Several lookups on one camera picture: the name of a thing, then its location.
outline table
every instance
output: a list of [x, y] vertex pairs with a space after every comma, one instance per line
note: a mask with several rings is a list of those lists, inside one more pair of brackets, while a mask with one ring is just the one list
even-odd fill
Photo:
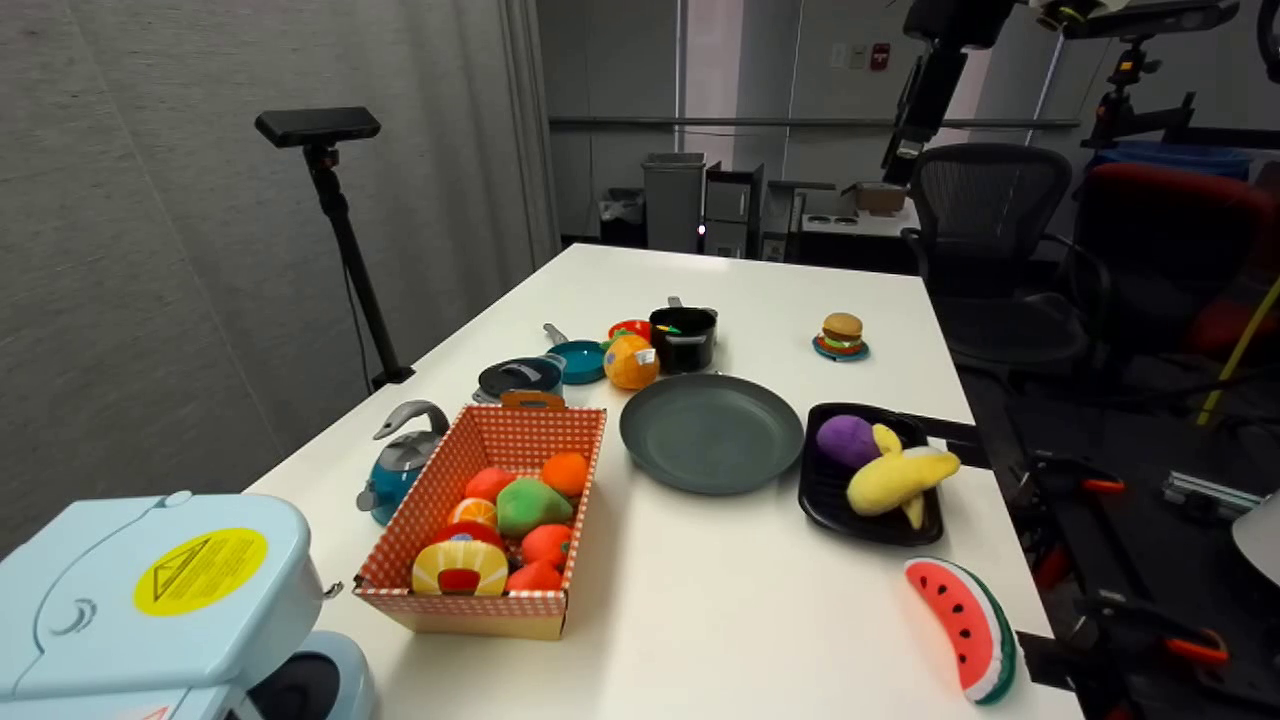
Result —
[[798, 214], [793, 258], [827, 266], [918, 270], [904, 232], [918, 226], [918, 212], [904, 199], [890, 214], [858, 212], [857, 221]]
[[[858, 401], [973, 425], [918, 278], [573, 244], [252, 491], [309, 516], [324, 584], [350, 579], [380, 535], [354, 511], [380, 450], [371, 432], [401, 401], [459, 413], [485, 365], [548, 346], [543, 319], [600, 336], [666, 297], [720, 308], [714, 373], [774, 388], [798, 414]], [[832, 308], [866, 319], [864, 365], [806, 346]], [[910, 550], [819, 533], [795, 505], [795, 474], [733, 499], [666, 491], [629, 463], [620, 390], [562, 396], [609, 409], [562, 637], [411, 637], [343, 593], [318, 628], [361, 638], [383, 716], [1078, 716], [1075, 694], [1024, 670], [1004, 702], [973, 706], [939, 628], [898, 579]], [[1018, 633], [1053, 637], [994, 480], [964, 469], [939, 499], [949, 535], [926, 550], [978, 571]]]

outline black stand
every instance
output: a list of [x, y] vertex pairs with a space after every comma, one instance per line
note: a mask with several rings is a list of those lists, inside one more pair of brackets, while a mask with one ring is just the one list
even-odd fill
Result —
[[369, 266], [364, 266], [364, 256], [361, 256], [361, 244], [354, 244], [354, 232], [350, 232], [350, 214], [347, 214], [347, 197], [334, 181], [334, 146], [330, 142], [309, 142], [304, 146], [309, 154], [309, 173], [312, 173], [312, 182], [317, 182], [317, 197], [318, 197], [318, 209], [330, 223], [330, 236], [334, 236], [334, 247], [343, 256], [343, 266], [350, 274], [350, 287], [361, 297], [361, 308], [364, 308], [364, 322], [369, 322], [369, 336], [371, 336], [371, 346], [374, 354], [383, 359], [383, 373], [371, 375], [369, 382], [371, 388], [383, 388], [383, 382], [403, 382], [411, 375], [411, 368], [403, 368], [395, 359], [395, 346], [391, 346], [391, 336], [389, 336], [389, 322], [383, 322], [383, 312], [371, 297], [371, 283], [369, 283]]
[[374, 297], [371, 297], [371, 283], [369, 283], [369, 270], [364, 270], [364, 256], [361, 256], [361, 244], [354, 244], [354, 232], [350, 232], [350, 221], [347, 221], [343, 186], [340, 186], [340, 181], [330, 173], [334, 169], [334, 142], [340, 141], [374, 137], [380, 133], [374, 116], [369, 108], [292, 108], [292, 112], [258, 112], [257, 129], [276, 146], [304, 146], [318, 209], [324, 209], [324, 214], [330, 223], [334, 247], [343, 256], [343, 266], [347, 266], [350, 287], [361, 297], [371, 346], [383, 359], [383, 373], [371, 375], [369, 382], [371, 388], [403, 382], [411, 375], [411, 368], [403, 368], [395, 359], [383, 312], [374, 308]]

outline office chair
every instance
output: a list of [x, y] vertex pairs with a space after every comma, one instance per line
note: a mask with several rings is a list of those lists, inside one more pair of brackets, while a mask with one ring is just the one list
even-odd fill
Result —
[[1118, 379], [1136, 354], [1188, 352], [1196, 319], [1203, 322], [1246, 256], [1273, 244], [1273, 214], [1277, 199], [1240, 181], [1155, 165], [1092, 169], [1078, 186], [1075, 244], [1113, 278], [1101, 319], [1105, 375]]
[[[1101, 305], [1105, 274], [1067, 241], [1044, 236], [1067, 182], [1067, 159], [1024, 142], [949, 142], [918, 154], [910, 244], [960, 368], [1014, 379], [1075, 375], [1092, 359], [1084, 312]], [[1038, 241], [1078, 262], [1073, 287], [1031, 283]]]

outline plate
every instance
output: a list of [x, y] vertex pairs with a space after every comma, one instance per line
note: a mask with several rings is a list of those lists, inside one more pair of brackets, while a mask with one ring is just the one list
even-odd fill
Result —
[[806, 436], [804, 436], [804, 459], [798, 459], [798, 508], [810, 522], [852, 535], [852, 539], [870, 539], [870, 543], [933, 543], [945, 535], [945, 511], [935, 505], [935, 489], [922, 491], [922, 528], [910, 528], [904, 511], [888, 516], [857, 516], [845, 499], [848, 471], [827, 459], [814, 447], [814, 427], [832, 414], [864, 414], [866, 425], [888, 425], [904, 447], [926, 443], [922, 427], [870, 405], [814, 405], [806, 409]]
[[646, 382], [629, 401], [620, 432], [641, 471], [690, 495], [774, 483], [804, 447], [793, 405], [734, 375]]

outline black chair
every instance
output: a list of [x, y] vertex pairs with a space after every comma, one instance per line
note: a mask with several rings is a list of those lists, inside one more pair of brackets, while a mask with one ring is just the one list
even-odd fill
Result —
[[[1087, 319], [1105, 298], [1105, 266], [1044, 236], [1067, 182], [1067, 159], [1024, 142], [949, 142], [916, 159], [910, 244], [960, 368], [1024, 379], [1092, 365]], [[1038, 241], [1067, 247], [1054, 270], [1034, 270]]]

